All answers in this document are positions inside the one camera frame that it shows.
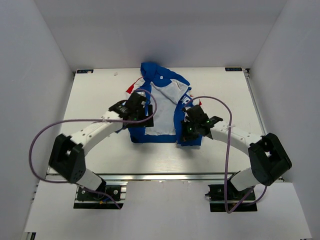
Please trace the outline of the blue white red jacket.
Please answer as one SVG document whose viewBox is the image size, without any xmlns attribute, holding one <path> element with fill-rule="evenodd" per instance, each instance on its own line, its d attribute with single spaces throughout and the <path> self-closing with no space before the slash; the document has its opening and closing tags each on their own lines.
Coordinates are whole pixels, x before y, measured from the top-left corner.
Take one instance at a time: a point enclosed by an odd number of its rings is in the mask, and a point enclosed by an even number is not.
<svg viewBox="0 0 320 240">
<path fill-rule="evenodd" d="M 192 87 L 182 75 L 153 62 L 140 65 L 141 77 L 127 90 L 129 96 L 136 89 L 150 92 L 146 97 L 151 105 L 157 103 L 153 116 L 153 127 L 130 127 L 128 129 L 133 143 L 176 143 L 182 147 L 200 146 L 202 136 L 183 140 L 182 121 L 185 121 L 183 107 L 192 98 Z"/>
</svg>

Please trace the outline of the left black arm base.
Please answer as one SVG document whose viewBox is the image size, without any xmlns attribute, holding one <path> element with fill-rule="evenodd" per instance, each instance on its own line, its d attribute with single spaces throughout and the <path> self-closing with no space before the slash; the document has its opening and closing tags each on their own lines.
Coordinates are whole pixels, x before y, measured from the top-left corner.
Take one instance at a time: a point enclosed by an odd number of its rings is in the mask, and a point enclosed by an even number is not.
<svg viewBox="0 0 320 240">
<path fill-rule="evenodd" d="M 76 189 L 73 208 L 82 210 L 120 210 L 126 199 L 126 182 L 107 182 L 106 185 L 97 190 L 87 190 L 82 186 Z"/>
</svg>

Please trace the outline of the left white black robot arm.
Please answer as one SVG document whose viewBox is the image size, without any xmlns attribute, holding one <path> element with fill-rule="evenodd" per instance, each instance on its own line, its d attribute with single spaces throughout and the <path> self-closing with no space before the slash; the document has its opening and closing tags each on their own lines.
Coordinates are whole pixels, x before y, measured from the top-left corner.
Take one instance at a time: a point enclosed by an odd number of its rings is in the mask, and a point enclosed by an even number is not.
<svg viewBox="0 0 320 240">
<path fill-rule="evenodd" d="M 99 200 L 105 196 L 106 182 L 86 167 L 86 155 L 102 140 L 113 133 L 132 127 L 152 127 L 157 105 L 151 105 L 150 92 L 135 90 L 127 100 L 122 100 L 106 111 L 101 118 L 91 120 L 90 125 L 66 136 L 55 138 L 49 166 L 68 183 L 83 187 L 90 196 Z"/>
</svg>

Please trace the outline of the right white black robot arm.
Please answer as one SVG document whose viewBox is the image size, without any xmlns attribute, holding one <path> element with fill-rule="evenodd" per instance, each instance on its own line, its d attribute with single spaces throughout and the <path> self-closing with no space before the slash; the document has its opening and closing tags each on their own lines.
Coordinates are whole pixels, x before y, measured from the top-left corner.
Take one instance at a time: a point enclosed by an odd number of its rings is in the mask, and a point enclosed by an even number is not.
<svg viewBox="0 0 320 240">
<path fill-rule="evenodd" d="M 227 180 L 226 195 L 236 200 L 244 190 L 259 184 L 272 185 L 292 167 L 292 162 L 273 134 L 258 135 L 228 125 L 221 117 L 211 118 L 199 105 L 185 107 L 182 121 L 182 140 L 194 140 L 199 136 L 230 143 L 230 145 L 249 157 L 250 167 L 235 173 Z"/>
</svg>

